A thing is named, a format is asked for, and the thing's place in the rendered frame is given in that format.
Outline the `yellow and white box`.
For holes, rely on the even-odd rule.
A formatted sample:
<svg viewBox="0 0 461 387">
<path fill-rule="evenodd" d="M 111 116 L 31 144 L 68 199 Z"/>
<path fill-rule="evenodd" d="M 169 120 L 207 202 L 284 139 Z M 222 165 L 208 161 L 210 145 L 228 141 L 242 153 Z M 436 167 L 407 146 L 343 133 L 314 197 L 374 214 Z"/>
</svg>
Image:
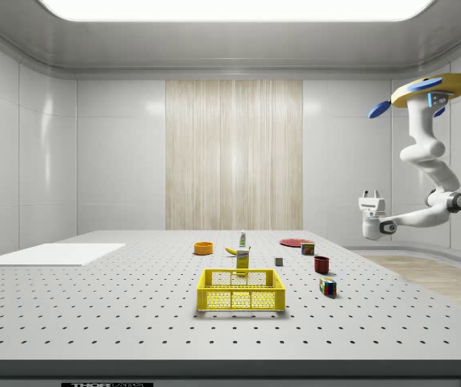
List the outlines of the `yellow and white box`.
<svg viewBox="0 0 461 387">
<path fill-rule="evenodd" d="M 249 250 L 241 249 L 236 252 L 236 274 L 238 276 L 245 276 L 249 269 Z"/>
</svg>

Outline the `drone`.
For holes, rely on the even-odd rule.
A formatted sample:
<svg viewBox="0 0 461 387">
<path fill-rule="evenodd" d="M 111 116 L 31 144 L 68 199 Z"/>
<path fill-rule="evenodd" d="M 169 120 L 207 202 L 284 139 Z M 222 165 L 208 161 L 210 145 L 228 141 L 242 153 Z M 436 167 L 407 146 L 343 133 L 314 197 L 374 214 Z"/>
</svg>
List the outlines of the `drone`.
<svg viewBox="0 0 461 387">
<path fill-rule="evenodd" d="M 374 106 L 368 113 L 370 119 L 383 114 L 390 106 L 406 108 L 407 100 L 424 94 L 429 107 L 446 103 L 449 98 L 461 95 L 461 73 L 444 73 L 412 81 L 399 87 L 388 101 Z"/>
</svg>

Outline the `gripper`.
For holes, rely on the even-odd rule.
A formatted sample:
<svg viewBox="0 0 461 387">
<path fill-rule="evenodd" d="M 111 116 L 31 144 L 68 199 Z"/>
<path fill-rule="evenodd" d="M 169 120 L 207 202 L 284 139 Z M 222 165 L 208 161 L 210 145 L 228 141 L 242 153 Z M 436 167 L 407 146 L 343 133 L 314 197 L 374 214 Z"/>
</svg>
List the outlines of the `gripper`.
<svg viewBox="0 0 461 387">
<path fill-rule="evenodd" d="M 359 208 L 362 211 L 385 212 L 385 200 L 376 189 L 373 191 L 372 197 L 368 190 L 364 190 L 363 196 L 359 198 Z"/>
</svg>

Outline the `white board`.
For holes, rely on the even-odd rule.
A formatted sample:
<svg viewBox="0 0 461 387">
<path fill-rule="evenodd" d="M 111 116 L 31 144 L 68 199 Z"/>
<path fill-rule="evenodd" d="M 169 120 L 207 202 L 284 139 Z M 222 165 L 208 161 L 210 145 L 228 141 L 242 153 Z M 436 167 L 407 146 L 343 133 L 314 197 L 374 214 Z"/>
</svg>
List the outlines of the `white board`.
<svg viewBox="0 0 461 387">
<path fill-rule="evenodd" d="M 85 266 L 124 243 L 44 243 L 0 256 L 0 266 Z"/>
</svg>

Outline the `puzzle cube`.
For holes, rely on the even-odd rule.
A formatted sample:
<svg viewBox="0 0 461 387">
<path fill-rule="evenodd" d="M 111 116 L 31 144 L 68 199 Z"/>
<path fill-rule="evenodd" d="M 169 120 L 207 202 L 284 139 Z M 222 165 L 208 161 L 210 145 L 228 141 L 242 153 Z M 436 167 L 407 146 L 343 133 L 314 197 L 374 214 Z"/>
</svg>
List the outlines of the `puzzle cube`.
<svg viewBox="0 0 461 387">
<path fill-rule="evenodd" d="M 319 280 L 319 289 L 322 294 L 333 297 L 337 293 L 337 283 L 330 277 L 321 277 Z"/>
</svg>

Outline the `yellow basket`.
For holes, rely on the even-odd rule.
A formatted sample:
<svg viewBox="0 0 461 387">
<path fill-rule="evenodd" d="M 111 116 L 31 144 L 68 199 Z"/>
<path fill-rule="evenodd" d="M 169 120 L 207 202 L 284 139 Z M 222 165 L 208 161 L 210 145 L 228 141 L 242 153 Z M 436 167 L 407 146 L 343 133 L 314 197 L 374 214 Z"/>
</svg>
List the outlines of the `yellow basket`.
<svg viewBox="0 0 461 387">
<path fill-rule="evenodd" d="M 274 269 L 204 269 L 197 310 L 284 310 L 285 287 Z"/>
</svg>

